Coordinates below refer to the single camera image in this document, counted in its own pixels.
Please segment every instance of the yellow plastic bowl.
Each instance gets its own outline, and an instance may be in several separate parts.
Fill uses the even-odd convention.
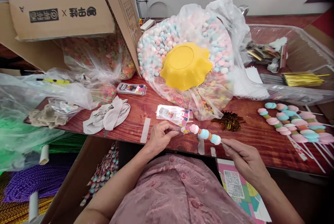
[[[204,82],[211,71],[209,50],[200,48],[195,43],[184,43],[175,46],[164,58],[161,77],[169,87],[186,91]]]

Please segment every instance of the packaging box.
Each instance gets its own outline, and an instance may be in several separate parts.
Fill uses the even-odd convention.
[[[62,49],[53,41],[20,42],[10,15],[9,3],[0,2],[0,44],[4,45],[36,68],[47,71],[52,67],[68,69]]]
[[[9,0],[9,3],[19,40],[91,37],[114,33],[117,27],[140,76],[137,43],[142,33],[132,0]]]
[[[90,189],[87,183],[112,144],[110,139],[87,138],[41,224],[72,224],[75,221],[84,209],[80,203]]]

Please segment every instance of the red table surface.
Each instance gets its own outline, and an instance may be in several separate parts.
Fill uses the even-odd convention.
[[[271,24],[290,24],[291,16],[273,16],[273,18],[267,17],[267,20]],[[312,22],[316,16],[294,16],[294,20],[299,23],[303,21],[305,24],[298,24],[300,27]],[[265,23],[264,19],[257,19],[256,17],[250,17],[247,19],[248,23]],[[144,79],[140,79],[135,75],[132,79],[125,82],[131,84],[146,84]],[[140,143],[144,122],[146,118],[150,118],[150,129],[155,124],[161,122],[156,119],[157,106],[173,105],[167,100],[161,98],[150,86],[147,88],[147,93],[144,96],[119,94],[121,99],[128,99],[128,103],[131,105],[131,110],[126,120],[116,127],[113,131],[108,132],[106,138]],[[43,109],[47,104],[45,99],[37,109]],[[250,101],[246,99],[233,98],[228,105],[224,108],[225,111],[232,111],[238,113],[239,116],[246,120],[245,124],[242,124],[242,129],[238,132],[222,131],[221,125],[218,122],[211,121],[198,121],[194,119],[194,123],[202,129],[209,130],[212,134],[217,134],[221,138],[233,138],[241,141],[245,144],[256,147],[266,166],[275,167],[280,169],[288,169],[300,172],[307,172],[318,175],[325,175],[316,162],[313,159],[308,159],[304,162],[297,154],[296,150],[290,143],[286,136],[280,135],[275,129],[268,125],[265,119],[257,113],[259,108],[264,107],[263,101]],[[58,129],[72,131],[77,133],[83,133],[82,122],[87,120],[92,111],[82,110],[76,116],[74,116],[65,126],[59,126]],[[274,116],[276,110],[269,110],[269,114]],[[95,134],[98,137],[104,137],[105,131],[102,130]],[[168,149],[179,150],[189,153],[197,154],[198,140],[195,135],[182,135],[174,137],[169,145]],[[316,147],[312,143],[307,143],[306,146],[315,156],[317,161],[325,169],[327,173],[331,172],[331,167],[325,161],[323,156],[319,153]],[[217,158],[230,159],[225,155],[222,145],[215,146],[209,141],[205,141],[205,155],[211,156],[212,150],[215,149]]]

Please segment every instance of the person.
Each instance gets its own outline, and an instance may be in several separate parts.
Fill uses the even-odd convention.
[[[96,193],[74,224],[254,223],[201,160],[166,154],[149,162],[178,134],[167,121],[153,126],[145,146]],[[274,223],[304,223],[256,148],[232,139],[222,143]]]

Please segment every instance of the bag of colorful candies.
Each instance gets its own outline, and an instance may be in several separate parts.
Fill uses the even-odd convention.
[[[206,9],[190,4],[180,13],[147,30],[138,42],[141,74],[168,101],[194,111],[198,120],[221,118],[233,96],[234,58],[249,32],[245,18],[232,0],[217,0]],[[180,91],[160,76],[163,59],[175,46],[194,42],[209,50],[212,70],[199,86]]]
[[[120,32],[99,37],[61,39],[65,63],[71,70],[89,72],[110,83],[130,79],[136,72]]]

